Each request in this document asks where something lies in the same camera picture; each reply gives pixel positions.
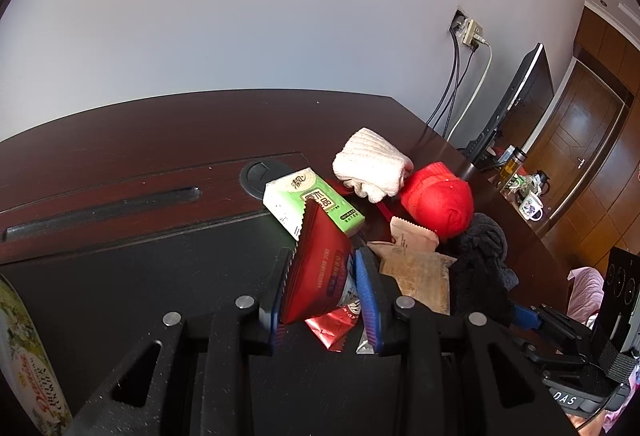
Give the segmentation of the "clear grain snack bag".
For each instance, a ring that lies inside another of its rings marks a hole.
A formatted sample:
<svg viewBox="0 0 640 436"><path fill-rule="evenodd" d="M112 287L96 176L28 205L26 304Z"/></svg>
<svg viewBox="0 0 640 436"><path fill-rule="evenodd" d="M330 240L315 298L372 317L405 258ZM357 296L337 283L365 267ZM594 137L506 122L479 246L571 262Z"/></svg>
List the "clear grain snack bag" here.
<svg viewBox="0 0 640 436"><path fill-rule="evenodd" d="M449 268L457 261L454 257L395 245L375 245L371 249L380 257L382 274L396 280L402 295L434 312L450 315Z"/></svg>

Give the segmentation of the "beige paper snack packet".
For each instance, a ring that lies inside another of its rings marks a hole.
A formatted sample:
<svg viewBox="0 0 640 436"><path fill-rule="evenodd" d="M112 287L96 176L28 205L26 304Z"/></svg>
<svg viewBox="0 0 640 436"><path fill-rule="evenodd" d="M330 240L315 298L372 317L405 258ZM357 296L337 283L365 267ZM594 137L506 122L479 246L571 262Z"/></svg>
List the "beige paper snack packet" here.
<svg viewBox="0 0 640 436"><path fill-rule="evenodd" d="M390 242L368 242L368 248L382 257L387 253L396 255L413 252L434 253L439 245L439 238L435 232L397 216L390 219L390 235L392 236Z"/></svg>

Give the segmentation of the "round metal tin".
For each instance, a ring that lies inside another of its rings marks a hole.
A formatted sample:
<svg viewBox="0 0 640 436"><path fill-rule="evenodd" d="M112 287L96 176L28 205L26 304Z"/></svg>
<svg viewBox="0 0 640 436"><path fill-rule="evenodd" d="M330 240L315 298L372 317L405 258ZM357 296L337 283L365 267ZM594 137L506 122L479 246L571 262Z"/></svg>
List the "round metal tin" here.
<svg viewBox="0 0 640 436"><path fill-rule="evenodd" d="M52 364L20 295L1 277L1 372L41 435L63 435L73 422Z"/></svg>

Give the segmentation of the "black fuzzy sock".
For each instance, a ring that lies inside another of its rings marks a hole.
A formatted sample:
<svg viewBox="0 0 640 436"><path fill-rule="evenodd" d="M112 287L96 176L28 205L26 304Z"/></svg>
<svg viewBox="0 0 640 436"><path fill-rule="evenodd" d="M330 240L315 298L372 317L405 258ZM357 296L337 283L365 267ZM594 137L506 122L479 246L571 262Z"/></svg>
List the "black fuzzy sock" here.
<svg viewBox="0 0 640 436"><path fill-rule="evenodd" d="M451 315L480 312L505 326L512 322L509 292L520 280L506 266L508 242L494 219L475 213L469 228L439 245L437 252L454 258L449 267Z"/></svg>

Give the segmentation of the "shiny red foil packet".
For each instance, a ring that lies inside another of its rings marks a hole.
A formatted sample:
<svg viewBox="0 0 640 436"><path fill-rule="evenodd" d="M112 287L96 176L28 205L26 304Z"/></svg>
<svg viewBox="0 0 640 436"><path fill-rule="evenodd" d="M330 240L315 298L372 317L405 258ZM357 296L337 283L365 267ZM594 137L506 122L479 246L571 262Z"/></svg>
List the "shiny red foil packet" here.
<svg viewBox="0 0 640 436"><path fill-rule="evenodd" d="M359 304L354 303L306 319L305 323L329 352L342 352L349 331L357 324L360 311Z"/></svg>

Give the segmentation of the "wooden door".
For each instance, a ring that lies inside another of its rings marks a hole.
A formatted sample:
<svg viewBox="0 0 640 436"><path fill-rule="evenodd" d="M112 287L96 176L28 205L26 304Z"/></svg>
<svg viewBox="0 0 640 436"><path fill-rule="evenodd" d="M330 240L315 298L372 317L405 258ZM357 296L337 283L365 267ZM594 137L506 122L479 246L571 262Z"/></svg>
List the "wooden door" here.
<svg viewBox="0 0 640 436"><path fill-rule="evenodd" d="M526 173L547 176L540 191L542 218L534 222L535 229L560 217L625 111L624 99L609 84L584 63L573 63L558 102L527 151Z"/></svg>

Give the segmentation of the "glass tea bottle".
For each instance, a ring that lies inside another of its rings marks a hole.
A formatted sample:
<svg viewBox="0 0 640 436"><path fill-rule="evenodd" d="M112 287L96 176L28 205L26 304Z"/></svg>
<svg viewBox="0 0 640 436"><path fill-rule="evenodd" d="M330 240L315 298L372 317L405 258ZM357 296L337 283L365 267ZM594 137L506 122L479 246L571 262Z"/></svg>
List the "glass tea bottle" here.
<svg viewBox="0 0 640 436"><path fill-rule="evenodd" d="M526 153L520 148L514 148L498 174L497 189L499 191L503 191L506 188L525 161Z"/></svg>

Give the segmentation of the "cream knitted sock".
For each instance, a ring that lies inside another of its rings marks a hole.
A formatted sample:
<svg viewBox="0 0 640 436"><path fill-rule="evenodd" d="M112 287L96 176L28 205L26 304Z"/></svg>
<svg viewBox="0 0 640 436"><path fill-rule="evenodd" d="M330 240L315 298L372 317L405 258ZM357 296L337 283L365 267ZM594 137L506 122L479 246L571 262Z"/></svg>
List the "cream knitted sock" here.
<svg viewBox="0 0 640 436"><path fill-rule="evenodd" d="M396 196L413 168L408 156L369 128L356 131L332 163L335 177L370 203Z"/></svg>

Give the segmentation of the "white blue mug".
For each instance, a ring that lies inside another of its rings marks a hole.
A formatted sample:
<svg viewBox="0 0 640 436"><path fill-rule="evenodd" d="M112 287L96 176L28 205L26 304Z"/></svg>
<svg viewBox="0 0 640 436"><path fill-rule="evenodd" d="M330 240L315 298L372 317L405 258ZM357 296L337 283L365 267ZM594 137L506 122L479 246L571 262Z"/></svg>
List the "white blue mug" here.
<svg viewBox="0 0 640 436"><path fill-rule="evenodd" d="M527 221L539 221L544 217L544 204L534 192L528 192L518 207L518 212Z"/></svg>

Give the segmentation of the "black computer monitor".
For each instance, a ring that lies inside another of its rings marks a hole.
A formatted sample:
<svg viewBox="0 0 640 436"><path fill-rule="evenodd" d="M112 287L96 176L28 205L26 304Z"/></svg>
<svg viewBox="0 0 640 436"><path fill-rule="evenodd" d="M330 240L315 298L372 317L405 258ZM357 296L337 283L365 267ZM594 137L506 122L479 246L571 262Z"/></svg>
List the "black computer monitor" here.
<svg viewBox="0 0 640 436"><path fill-rule="evenodd" d="M484 129L464 149L477 168L510 145L523 148L554 96L546 48L541 42L524 56Z"/></svg>

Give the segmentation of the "red snack packet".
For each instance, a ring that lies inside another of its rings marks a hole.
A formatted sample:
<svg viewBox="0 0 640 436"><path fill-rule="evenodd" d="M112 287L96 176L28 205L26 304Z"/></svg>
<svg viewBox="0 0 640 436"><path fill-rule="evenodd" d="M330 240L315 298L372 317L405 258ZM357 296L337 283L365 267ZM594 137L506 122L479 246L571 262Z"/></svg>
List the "red snack packet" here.
<svg viewBox="0 0 640 436"><path fill-rule="evenodd" d="M354 304L354 247L317 201L305 204L302 231L284 288L284 325Z"/></svg>

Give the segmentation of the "red rolled sock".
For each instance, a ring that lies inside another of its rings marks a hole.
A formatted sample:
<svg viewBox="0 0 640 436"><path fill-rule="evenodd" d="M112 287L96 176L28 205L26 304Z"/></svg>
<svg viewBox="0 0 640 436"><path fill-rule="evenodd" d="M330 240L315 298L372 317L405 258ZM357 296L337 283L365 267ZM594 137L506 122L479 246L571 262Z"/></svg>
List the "red rolled sock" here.
<svg viewBox="0 0 640 436"><path fill-rule="evenodd" d="M469 183L442 162L431 163L412 174L399 198L414 221L433 231L441 242L462 234L474 215Z"/></svg>

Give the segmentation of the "black desk mat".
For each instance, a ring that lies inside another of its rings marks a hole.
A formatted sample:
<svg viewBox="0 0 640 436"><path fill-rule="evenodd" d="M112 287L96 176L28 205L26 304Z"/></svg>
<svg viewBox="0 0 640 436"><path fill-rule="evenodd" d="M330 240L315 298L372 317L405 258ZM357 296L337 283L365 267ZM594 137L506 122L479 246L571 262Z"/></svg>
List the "black desk mat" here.
<svg viewBox="0 0 640 436"><path fill-rule="evenodd" d="M388 435L399 362L329 352L305 324L273 355L255 310L294 242L258 215L155 239L11 263L74 435Z"/></svg>

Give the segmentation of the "wall power socket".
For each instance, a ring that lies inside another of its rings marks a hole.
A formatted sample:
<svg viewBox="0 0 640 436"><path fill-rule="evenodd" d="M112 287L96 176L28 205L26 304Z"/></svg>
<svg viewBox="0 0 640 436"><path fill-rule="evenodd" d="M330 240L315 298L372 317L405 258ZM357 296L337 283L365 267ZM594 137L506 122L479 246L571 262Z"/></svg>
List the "wall power socket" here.
<svg viewBox="0 0 640 436"><path fill-rule="evenodd" d="M461 8L457 8L454 12L454 18L451 21L450 29L454 32L454 36L463 46L473 50L480 46L485 46L483 27L478 24L474 18L469 18Z"/></svg>

